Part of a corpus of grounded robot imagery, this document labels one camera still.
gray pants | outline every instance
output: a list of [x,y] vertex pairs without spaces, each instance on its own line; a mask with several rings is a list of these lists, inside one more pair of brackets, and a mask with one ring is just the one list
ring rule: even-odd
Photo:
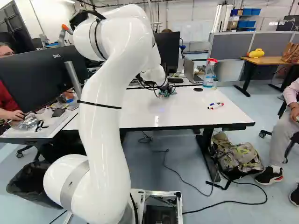
[[272,131],[270,165],[282,166],[285,160],[285,150],[290,143],[290,138],[296,132],[299,132],[299,123],[290,119],[290,111],[287,110]]

black sneaker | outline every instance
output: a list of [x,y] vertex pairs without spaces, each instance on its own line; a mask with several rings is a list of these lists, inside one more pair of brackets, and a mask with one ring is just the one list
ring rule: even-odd
[[290,201],[292,202],[292,204],[299,207],[299,183],[298,183],[297,189],[294,190],[290,194],[289,198],[290,198]]
[[281,182],[283,178],[282,168],[280,168],[280,173],[278,174],[274,173],[273,167],[269,166],[264,172],[255,177],[255,181],[262,185],[271,185],[275,182]]

cubicle partition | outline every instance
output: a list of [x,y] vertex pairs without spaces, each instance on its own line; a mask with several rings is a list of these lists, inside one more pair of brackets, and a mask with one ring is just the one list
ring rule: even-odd
[[[220,82],[243,80],[244,61],[240,58],[261,48],[265,56],[282,56],[288,42],[299,43],[299,32],[223,32],[210,36],[209,56],[216,58],[215,73]],[[254,80],[270,83],[274,74],[256,76]]]

knee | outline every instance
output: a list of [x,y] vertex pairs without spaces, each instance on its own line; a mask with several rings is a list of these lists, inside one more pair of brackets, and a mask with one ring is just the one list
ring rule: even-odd
[[277,124],[274,126],[273,132],[288,135],[290,129],[291,129],[290,121],[286,119],[280,119],[278,120]]

plastic bottle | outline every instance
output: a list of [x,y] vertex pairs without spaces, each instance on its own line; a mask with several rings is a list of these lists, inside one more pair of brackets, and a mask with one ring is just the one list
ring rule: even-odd
[[212,88],[214,87],[214,79],[216,78],[216,75],[214,73],[214,65],[217,63],[217,60],[214,58],[208,58],[206,63],[206,71],[203,81],[203,86]]

